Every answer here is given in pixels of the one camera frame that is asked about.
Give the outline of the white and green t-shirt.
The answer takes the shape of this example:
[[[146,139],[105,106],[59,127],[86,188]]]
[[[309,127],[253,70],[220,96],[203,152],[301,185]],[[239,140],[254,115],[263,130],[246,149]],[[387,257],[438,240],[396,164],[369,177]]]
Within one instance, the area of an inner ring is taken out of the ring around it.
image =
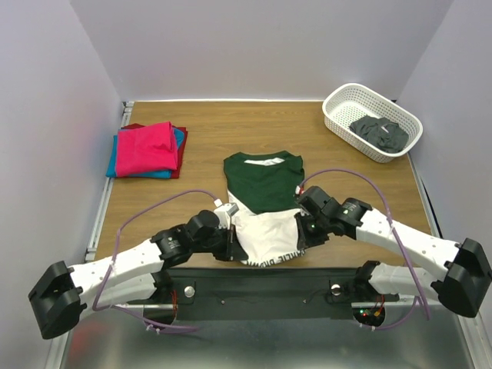
[[[304,180],[300,155],[235,153],[224,159],[228,200],[238,206],[232,217],[238,242],[248,259],[243,264],[270,267],[304,255],[298,248],[294,195]]]

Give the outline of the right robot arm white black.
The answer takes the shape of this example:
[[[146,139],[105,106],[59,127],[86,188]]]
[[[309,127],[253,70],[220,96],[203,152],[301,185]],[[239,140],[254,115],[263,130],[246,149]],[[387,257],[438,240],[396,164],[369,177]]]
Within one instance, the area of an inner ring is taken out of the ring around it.
[[[476,317],[491,285],[482,245],[470,238],[449,241],[418,231],[355,198],[339,203],[318,186],[296,188],[298,249],[322,245],[330,235],[348,237],[400,254],[406,266],[367,261],[356,273],[355,294],[413,295],[439,301],[449,311]]]

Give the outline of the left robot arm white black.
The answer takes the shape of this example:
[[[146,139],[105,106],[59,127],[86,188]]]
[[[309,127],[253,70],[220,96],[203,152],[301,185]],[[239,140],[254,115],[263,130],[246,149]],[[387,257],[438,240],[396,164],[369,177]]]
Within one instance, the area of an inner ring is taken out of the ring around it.
[[[42,338],[63,335],[89,312],[148,298],[166,301],[171,284],[161,274],[197,253],[219,261],[248,258],[230,216],[203,210],[113,257],[72,266],[64,261],[51,264],[28,293]]]

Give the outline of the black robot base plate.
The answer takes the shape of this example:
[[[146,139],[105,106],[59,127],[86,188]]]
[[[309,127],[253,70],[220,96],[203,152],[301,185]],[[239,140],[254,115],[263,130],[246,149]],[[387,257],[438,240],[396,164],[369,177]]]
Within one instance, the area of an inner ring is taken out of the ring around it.
[[[181,321],[352,319],[353,305],[395,302],[368,283],[363,268],[171,268],[136,304],[164,305],[177,294]]]

